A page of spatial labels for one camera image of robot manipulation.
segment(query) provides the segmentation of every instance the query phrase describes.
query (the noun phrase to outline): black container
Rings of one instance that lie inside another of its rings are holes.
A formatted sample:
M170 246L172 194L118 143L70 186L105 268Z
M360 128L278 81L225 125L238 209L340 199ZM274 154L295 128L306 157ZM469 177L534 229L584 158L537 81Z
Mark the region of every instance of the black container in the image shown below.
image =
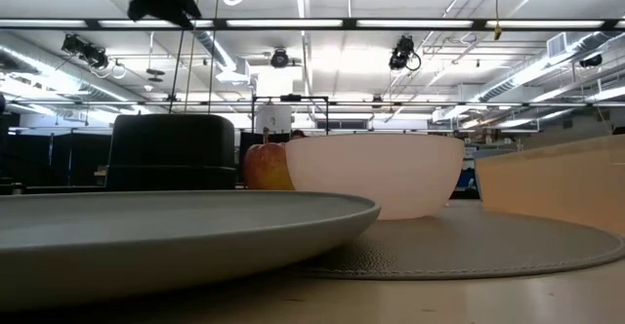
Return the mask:
M120 115L109 190L233 189L234 127L217 115Z

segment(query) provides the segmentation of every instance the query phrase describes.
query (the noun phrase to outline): red apple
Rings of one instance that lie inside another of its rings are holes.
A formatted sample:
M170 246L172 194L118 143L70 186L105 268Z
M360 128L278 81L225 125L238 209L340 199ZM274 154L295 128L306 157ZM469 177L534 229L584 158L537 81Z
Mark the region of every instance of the red apple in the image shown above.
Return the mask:
M247 186L252 189L294 190L286 165L286 150L282 143L254 144L245 154L243 174Z

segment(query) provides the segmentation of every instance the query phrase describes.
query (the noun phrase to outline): placemat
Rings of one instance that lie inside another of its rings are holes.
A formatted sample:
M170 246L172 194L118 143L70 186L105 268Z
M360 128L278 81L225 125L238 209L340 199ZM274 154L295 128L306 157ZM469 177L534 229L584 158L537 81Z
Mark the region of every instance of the placemat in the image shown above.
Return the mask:
M625 257L621 236L527 216L446 208L436 217L375 222L355 242L288 268L347 279L460 279L552 273Z

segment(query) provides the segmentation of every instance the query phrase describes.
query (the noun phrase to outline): bowl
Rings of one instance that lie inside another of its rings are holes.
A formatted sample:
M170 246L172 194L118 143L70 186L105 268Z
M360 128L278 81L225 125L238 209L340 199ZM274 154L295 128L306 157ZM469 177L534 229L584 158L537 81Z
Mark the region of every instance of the bowl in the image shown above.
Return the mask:
M418 134L310 137L286 145L298 191L362 196L382 206L380 220L435 214L458 182L464 143Z

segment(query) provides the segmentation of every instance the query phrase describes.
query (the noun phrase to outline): plate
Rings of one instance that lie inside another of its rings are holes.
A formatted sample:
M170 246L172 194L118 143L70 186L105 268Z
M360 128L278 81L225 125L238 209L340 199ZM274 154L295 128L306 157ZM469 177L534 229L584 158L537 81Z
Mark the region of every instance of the plate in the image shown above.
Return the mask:
M79 304L223 281L359 236L380 207L289 191L0 198L0 309Z

